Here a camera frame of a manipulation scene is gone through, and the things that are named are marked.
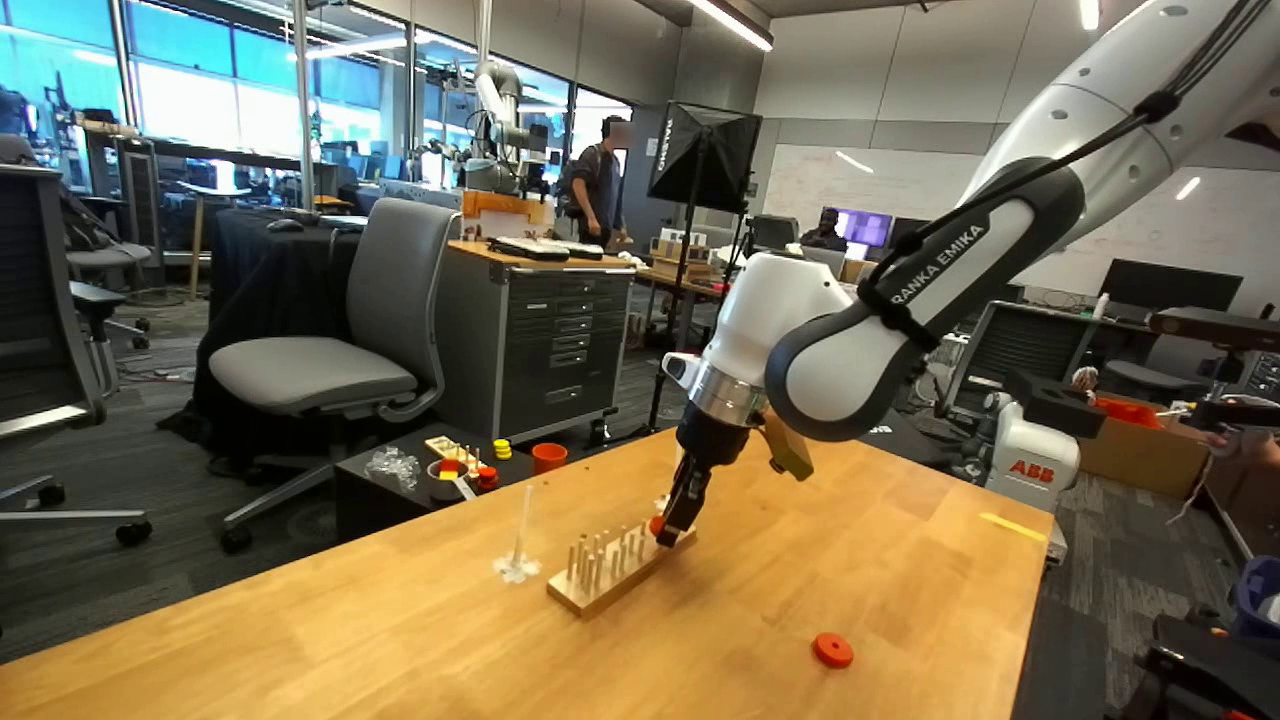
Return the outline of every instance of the drawer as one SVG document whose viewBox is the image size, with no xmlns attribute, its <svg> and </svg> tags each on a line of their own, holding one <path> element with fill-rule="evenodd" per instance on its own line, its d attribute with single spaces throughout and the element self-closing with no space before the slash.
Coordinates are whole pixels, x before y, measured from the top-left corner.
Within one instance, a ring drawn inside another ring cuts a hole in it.
<svg viewBox="0 0 1280 720">
<path fill-rule="evenodd" d="M 618 351 L 624 334 L 560 334 L 560 337 L 520 337 L 507 343 L 504 381 L 513 385 L 556 385 L 556 372 L 599 365 L 618 372 Z"/>
<path fill-rule="evenodd" d="M 507 337 L 613 334 L 630 308 L 618 301 L 535 301 L 507 313 Z"/>
<path fill-rule="evenodd" d="M 513 390 L 504 400 L 499 431 L 525 431 L 613 407 L 613 377 L 586 385 Z"/>
<path fill-rule="evenodd" d="M 595 271 L 540 271 L 540 276 L 513 276 L 513 308 L 533 301 L 624 301 L 630 276 L 595 276 Z"/>
</svg>

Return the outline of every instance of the wall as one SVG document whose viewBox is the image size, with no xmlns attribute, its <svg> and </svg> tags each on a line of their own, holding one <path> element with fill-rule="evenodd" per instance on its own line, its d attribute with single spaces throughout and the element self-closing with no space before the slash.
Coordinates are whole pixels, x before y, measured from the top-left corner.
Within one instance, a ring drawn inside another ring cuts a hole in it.
<svg viewBox="0 0 1280 720">
<path fill-rule="evenodd" d="M 806 228 L 824 205 L 934 219 L 961 201 L 982 155 L 857 149 L 857 160 L 876 173 L 843 163 L 831 149 L 778 146 L 762 213 L 802 218 Z M 1200 176 L 1200 188 L 1177 201 L 1187 176 Z M 1129 255 L 1243 276 L 1233 313 L 1258 315 L 1280 306 L 1276 195 L 1280 173 L 1181 169 L 1114 225 L 1032 264 L 1021 285 L 1092 298 L 1114 255 Z"/>
<path fill-rule="evenodd" d="M 671 95 L 709 109 L 754 112 L 762 67 L 765 54 L 698 12 L 684 28 Z"/>
<path fill-rule="evenodd" d="M 781 146 L 982 155 L 1092 42 L 1066 0 L 798 17 L 778 21 L 774 37 L 778 54 L 755 91 L 755 112 L 767 120 L 755 149 L 762 201 L 778 183 Z"/>
<path fill-rule="evenodd" d="M 479 0 L 364 4 L 475 45 Z M 634 0 L 494 0 L 494 54 L 637 104 L 666 104 L 680 28 Z"/>
</svg>

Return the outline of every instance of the computer monitor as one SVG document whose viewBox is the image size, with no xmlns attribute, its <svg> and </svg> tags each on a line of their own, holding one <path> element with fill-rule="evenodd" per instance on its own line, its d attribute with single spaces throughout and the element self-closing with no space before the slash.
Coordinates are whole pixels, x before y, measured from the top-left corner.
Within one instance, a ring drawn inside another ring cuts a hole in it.
<svg viewBox="0 0 1280 720">
<path fill-rule="evenodd" d="M 881 255 L 891 240 L 889 213 L 835 208 L 835 235 L 850 240 L 850 262 Z"/>
<path fill-rule="evenodd" d="M 1114 262 L 1100 294 L 1108 294 L 1114 306 L 1148 313 L 1181 306 L 1227 313 L 1240 294 L 1240 276 Z"/>
<path fill-rule="evenodd" d="M 798 218 L 754 218 L 750 219 L 750 243 L 781 251 L 785 243 L 802 240 L 802 219 Z"/>
<path fill-rule="evenodd" d="M 952 415 L 982 415 L 987 390 L 972 385 L 972 377 L 996 381 L 1004 390 L 1013 377 L 1070 381 L 1084 360 L 1090 339 L 1090 315 L 992 301 L 972 329 L 943 406 L 952 407 Z"/>
</svg>

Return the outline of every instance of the cardboard box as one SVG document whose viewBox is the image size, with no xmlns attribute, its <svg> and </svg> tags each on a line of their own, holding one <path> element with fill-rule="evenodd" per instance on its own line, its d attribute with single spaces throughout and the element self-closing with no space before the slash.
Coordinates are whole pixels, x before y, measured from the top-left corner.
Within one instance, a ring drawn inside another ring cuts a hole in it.
<svg viewBox="0 0 1280 720">
<path fill-rule="evenodd" d="M 1210 435 L 1177 419 L 1164 419 L 1164 427 L 1104 419 L 1092 442 L 1082 442 L 1084 477 L 1170 501 L 1185 501 L 1196 490 L 1206 457 Z"/>
<path fill-rule="evenodd" d="M 675 240 L 662 240 L 648 248 L 648 264 L 662 271 L 662 276 L 671 276 L 675 285 L 675 271 L 680 271 L 680 243 Z M 684 285 L 689 290 L 704 290 L 704 294 L 717 294 L 726 285 L 726 267 L 714 262 L 709 248 L 689 248 L 684 251 Z"/>
</svg>

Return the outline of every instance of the robotic arm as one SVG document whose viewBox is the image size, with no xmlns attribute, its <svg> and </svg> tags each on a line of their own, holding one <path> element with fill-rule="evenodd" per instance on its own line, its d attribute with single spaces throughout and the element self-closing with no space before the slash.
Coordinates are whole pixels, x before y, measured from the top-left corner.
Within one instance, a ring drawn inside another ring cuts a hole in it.
<svg viewBox="0 0 1280 720">
<path fill-rule="evenodd" d="M 857 301 L 821 264 L 754 255 L 689 385 L 662 545 L 693 528 L 714 467 L 767 412 L 815 442 L 866 435 L 943 329 L 1152 191 L 1276 67 L 1271 0 L 1148 0 L 1013 120 L 961 208 L 897 248 Z"/>
<path fill-rule="evenodd" d="M 464 163 L 464 188 L 518 191 L 518 173 L 504 163 L 504 149 L 527 149 L 533 136 L 520 130 L 520 76 L 513 65 L 488 58 L 494 0 L 479 0 L 475 21 L 475 136 L 474 160 Z"/>
</svg>

